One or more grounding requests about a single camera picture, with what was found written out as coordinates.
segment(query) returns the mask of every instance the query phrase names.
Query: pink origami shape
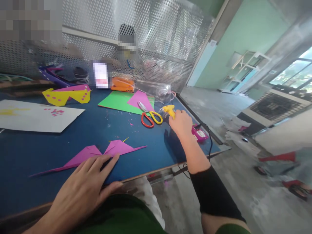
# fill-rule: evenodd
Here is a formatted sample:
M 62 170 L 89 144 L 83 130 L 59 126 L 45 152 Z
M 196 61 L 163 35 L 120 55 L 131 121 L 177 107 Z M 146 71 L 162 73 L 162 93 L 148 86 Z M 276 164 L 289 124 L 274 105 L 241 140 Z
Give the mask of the pink origami shape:
M 145 148 L 145 147 L 147 146 L 132 148 L 131 146 L 127 145 L 121 140 L 115 140 L 115 141 L 111 141 L 111 143 L 107 147 L 104 154 L 110 154 L 111 157 L 113 157 L 117 153 L 122 155 L 122 154 L 130 153 L 130 152 Z M 63 170 L 67 170 L 73 167 L 78 167 L 82 162 L 96 155 L 102 155 L 102 153 L 97 149 L 97 147 L 95 145 L 87 146 L 82 151 L 80 151 L 75 157 L 73 157 L 68 163 L 66 163 L 63 167 L 33 174 L 29 177 L 38 176 L 38 175 L 42 175 L 42 174 L 49 173 L 49 172 L 63 171 Z
M 107 147 L 104 154 L 110 154 L 111 157 L 113 157 L 115 154 L 122 155 L 122 154 L 130 153 L 130 152 L 145 148 L 145 147 L 147 147 L 147 146 L 132 148 L 130 145 L 127 145 L 126 143 L 122 142 L 121 140 L 115 140 L 115 141 L 111 141 L 111 143 Z
M 70 86 L 70 87 L 66 87 L 66 88 L 62 88 L 62 89 L 56 89 L 53 91 L 81 91 L 81 90 L 86 90 L 86 91 L 90 91 L 90 87 L 89 85 L 85 85 L 85 84 L 81 84 L 81 85 L 75 85 L 75 86 Z
M 139 101 L 143 103 L 148 111 L 155 111 L 150 104 L 149 98 L 147 97 L 146 93 L 143 93 L 140 90 L 137 90 L 136 93 L 129 99 L 129 101 L 127 101 L 127 103 L 131 106 L 141 109 L 138 105 Z

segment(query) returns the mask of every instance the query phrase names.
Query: air cooler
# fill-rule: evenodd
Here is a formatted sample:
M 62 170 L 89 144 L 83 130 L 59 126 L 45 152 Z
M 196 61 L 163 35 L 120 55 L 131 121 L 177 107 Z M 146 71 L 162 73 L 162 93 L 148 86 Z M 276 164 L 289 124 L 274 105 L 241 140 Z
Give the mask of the air cooler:
M 281 120 L 312 104 L 312 94 L 292 87 L 275 85 L 237 117 L 251 123 L 249 135 L 272 127 Z

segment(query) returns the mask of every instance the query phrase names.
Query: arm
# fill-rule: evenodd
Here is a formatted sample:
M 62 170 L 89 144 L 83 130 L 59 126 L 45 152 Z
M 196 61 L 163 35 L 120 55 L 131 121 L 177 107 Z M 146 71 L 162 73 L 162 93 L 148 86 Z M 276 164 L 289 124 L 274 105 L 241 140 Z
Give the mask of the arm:
M 237 224 L 248 230 L 235 202 L 193 137 L 192 118 L 183 110 L 169 124 L 181 141 L 191 180 L 201 205 L 204 233 L 214 234 L 224 224 Z
M 112 192 L 123 185 L 116 181 L 101 190 L 119 155 L 115 155 L 100 171 L 103 163 L 109 159 L 110 155 L 102 155 L 81 163 L 56 195 L 50 210 L 23 234 L 65 234 L 91 215 Z

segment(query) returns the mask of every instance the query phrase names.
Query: black arm sleeve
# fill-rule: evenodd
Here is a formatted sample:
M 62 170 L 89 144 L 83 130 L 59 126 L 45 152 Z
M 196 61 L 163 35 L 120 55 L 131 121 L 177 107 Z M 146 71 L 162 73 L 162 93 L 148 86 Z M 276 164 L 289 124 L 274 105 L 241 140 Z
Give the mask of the black arm sleeve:
M 201 205 L 201 213 L 239 219 L 246 223 L 212 166 L 203 172 L 190 173 L 190 177 Z

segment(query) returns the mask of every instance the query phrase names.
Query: scissors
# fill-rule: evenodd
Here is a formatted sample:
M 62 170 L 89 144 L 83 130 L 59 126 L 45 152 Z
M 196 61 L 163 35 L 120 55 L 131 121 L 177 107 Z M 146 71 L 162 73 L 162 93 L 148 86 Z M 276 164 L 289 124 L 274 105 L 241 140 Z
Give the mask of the scissors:
M 158 114 L 158 113 L 156 113 L 156 112 L 154 112 L 154 111 L 147 111 L 146 107 L 143 105 L 142 102 L 138 102 L 137 104 L 138 104 L 139 107 L 143 110 L 142 117 L 141 117 L 141 122 L 142 122 L 142 124 L 143 124 L 145 127 L 148 127 L 148 128 L 154 127 L 154 122 L 150 119 L 150 117 L 147 116 L 147 114 L 146 114 L 147 112 L 151 115 L 151 117 L 153 118 L 153 120 L 155 121 L 155 123 L 157 123 L 157 124 L 161 124 L 161 123 L 162 123 L 163 118 L 162 118 L 162 116 L 161 116 L 160 114 Z M 160 121 L 157 121 L 157 120 L 155 119 L 154 114 L 157 115 L 157 116 L 159 117 Z M 144 116 L 150 121 L 150 123 L 151 123 L 152 125 L 147 125 L 146 123 L 144 123 L 144 120 L 143 120 Z

